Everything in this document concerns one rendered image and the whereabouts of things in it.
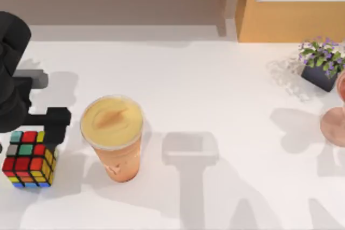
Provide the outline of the orange drink cup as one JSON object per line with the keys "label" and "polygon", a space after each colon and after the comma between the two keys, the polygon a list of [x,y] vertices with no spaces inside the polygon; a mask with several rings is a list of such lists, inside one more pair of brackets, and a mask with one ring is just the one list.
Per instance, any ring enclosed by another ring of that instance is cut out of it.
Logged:
{"label": "orange drink cup", "polygon": [[83,139],[93,148],[108,176],[123,183],[140,169],[144,117],[129,97],[103,96],[90,103],[80,120]]}

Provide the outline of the pink goblet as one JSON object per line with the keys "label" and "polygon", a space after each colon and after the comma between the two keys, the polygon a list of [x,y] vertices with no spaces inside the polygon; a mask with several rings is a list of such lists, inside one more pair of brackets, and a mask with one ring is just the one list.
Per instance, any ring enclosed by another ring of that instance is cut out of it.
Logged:
{"label": "pink goblet", "polygon": [[323,115],[320,129],[326,140],[345,148],[345,70],[337,77],[336,90],[342,106],[329,109]]}

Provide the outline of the purple flower plant pot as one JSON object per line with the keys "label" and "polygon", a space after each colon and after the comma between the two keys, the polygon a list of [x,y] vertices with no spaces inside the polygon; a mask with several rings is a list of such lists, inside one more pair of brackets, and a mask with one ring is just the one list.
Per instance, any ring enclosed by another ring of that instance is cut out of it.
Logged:
{"label": "purple flower plant pot", "polygon": [[345,70],[345,52],[328,37],[302,42],[298,59],[304,65],[301,77],[325,92],[334,88],[337,76]]}

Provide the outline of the multicoloured puzzle cube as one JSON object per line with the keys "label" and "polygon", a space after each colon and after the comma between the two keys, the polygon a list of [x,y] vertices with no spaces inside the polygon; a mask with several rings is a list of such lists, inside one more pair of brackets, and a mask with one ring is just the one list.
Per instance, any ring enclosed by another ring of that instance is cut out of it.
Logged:
{"label": "multicoloured puzzle cube", "polygon": [[45,131],[14,131],[2,172],[16,188],[50,187],[57,164],[56,147],[45,141]]}

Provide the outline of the light wooden cupboard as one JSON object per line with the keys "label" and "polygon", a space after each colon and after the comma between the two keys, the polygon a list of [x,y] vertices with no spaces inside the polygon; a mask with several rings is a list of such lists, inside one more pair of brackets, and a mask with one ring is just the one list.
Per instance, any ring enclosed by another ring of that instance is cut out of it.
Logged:
{"label": "light wooden cupboard", "polygon": [[242,43],[342,42],[345,0],[238,0],[235,22]]}

